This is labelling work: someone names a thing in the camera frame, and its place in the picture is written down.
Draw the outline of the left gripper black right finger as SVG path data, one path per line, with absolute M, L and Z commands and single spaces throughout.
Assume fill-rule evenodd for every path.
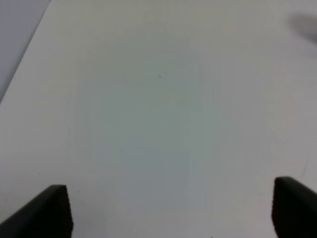
M 315 238 L 317 193 L 292 177 L 277 177 L 271 219 L 279 238 Z

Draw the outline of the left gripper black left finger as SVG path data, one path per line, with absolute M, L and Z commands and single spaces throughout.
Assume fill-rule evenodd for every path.
M 70 238 L 73 219 L 67 187 L 51 185 L 0 224 L 2 238 Z

